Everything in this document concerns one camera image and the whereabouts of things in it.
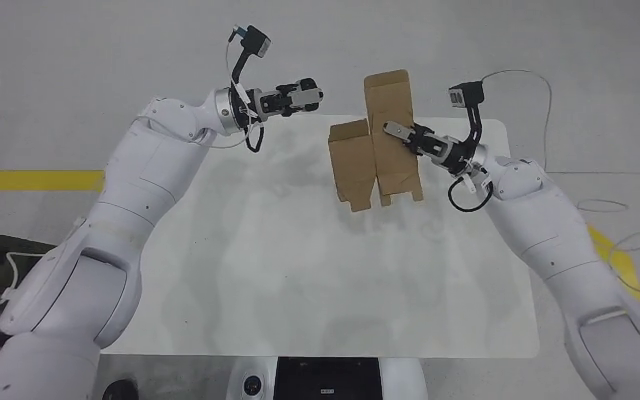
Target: concrete floor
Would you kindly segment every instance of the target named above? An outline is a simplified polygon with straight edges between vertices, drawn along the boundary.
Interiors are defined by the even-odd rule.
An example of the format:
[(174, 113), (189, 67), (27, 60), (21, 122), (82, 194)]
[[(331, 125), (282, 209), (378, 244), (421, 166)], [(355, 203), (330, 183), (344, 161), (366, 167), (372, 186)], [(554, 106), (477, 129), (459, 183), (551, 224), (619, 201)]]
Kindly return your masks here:
[[(364, 114), (362, 79), (407, 68), (417, 115), (460, 116), (446, 89), (504, 68), (554, 88), (548, 169), (574, 201), (625, 202), (586, 214), (612, 239), (640, 230), (640, 4), (634, 0), (23, 0), (0, 2), (0, 168), (101, 169), (155, 95), (202, 99), (227, 81), (233, 23), (273, 45), (247, 86), (314, 77), (326, 114)], [(525, 75), (485, 86), (512, 154), (542, 159), (546, 89)], [(601, 175), (584, 172), (616, 172)], [(0, 193), (0, 234), (59, 243), (93, 194)], [(589, 399), (562, 346), (558, 310), (532, 276), (541, 351), (532, 360), (427, 360), (434, 399)], [(110, 356), (96, 390), (134, 375), (144, 398), (219, 398), (229, 359)]]

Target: yellow floor stripe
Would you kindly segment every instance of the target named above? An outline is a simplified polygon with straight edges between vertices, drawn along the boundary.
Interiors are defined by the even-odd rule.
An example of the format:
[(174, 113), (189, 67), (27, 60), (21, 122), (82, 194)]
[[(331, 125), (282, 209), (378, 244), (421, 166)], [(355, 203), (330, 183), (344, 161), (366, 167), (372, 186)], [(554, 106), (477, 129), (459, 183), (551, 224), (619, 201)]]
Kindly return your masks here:
[(0, 190), (102, 191), (104, 171), (0, 171)]
[[(614, 243), (592, 226), (589, 226), (589, 233), (595, 244), (596, 251), (602, 260), (607, 262), (609, 252), (611, 252)], [(640, 301), (640, 285), (638, 285), (638, 277), (636, 276), (636, 269), (633, 265), (633, 258), (624, 251), (614, 251), (613, 254), (611, 254), (611, 266), (616, 269), (620, 279), (624, 280), (627, 285), (637, 289), (633, 290), (623, 285), (633, 297)]]

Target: cardboard box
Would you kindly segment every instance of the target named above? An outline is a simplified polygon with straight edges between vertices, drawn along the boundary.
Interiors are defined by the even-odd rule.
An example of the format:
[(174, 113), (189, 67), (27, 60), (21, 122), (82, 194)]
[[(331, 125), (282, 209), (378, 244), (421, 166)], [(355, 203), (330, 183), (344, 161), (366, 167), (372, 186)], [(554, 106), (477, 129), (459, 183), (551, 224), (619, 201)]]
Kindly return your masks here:
[(376, 164), (367, 120), (333, 125), (329, 154), (340, 201), (348, 201), (352, 212), (371, 208)]
[(369, 129), (373, 141), (380, 202), (391, 204), (391, 195), (411, 192), (414, 201), (424, 199), (417, 156), (402, 141), (382, 130), (386, 121), (413, 125), (409, 73), (406, 70), (371, 75), (364, 80)]

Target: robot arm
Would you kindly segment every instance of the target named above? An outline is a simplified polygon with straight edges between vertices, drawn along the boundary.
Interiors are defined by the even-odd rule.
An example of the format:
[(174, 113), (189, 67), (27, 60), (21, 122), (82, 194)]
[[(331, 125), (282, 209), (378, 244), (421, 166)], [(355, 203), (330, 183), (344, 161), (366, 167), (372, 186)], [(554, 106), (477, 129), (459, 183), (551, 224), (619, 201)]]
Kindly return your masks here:
[(479, 144), (481, 82), (450, 89), (454, 106), (467, 108), (465, 141), (388, 121), (385, 132), (465, 182), (509, 248), (546, 284), (565, 321), (565, 348), (598, 399), (635, 399), (640, 392), (640, 304), (596, 253), (587, 225), (567, 196), (533, 160), (495, 157)]
[[(253, 27), (241, 31), (245, 39), (266, 38)], [(120, 336), (138, 306), (142, 249), (217, 136), (317, 109), (322, 99), (312, 79), (242, 97), (237, 80), (199, 107), (156, 99), (136, 118), (107, 164), (104, 189), (85, 222), (6, 294), (0, 329), (12, 337), (0, 350), (0, 399), (91, 398), (100, 349)]]

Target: white tabletop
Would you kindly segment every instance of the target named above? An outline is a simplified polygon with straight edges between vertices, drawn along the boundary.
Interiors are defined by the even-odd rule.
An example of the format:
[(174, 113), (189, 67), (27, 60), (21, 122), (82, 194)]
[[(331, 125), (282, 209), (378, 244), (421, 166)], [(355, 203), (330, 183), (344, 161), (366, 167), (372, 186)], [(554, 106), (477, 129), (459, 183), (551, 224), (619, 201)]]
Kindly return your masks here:
[[(105, 352), (534, 357), (527, 267), (484, 212), (451, 207), (445, 171), (421, 160), (424, 202), (383, 209), (376, 188), (371, 210), (338, 201), (329, 126), (357, 118), (274, 118), (259, 154), (210, 151), (151, 235), (140, 306)], [(417, 122), (468, 132), (466, 119)], [(508, 155), (504, 125), (483, 122), (482, 141)]]

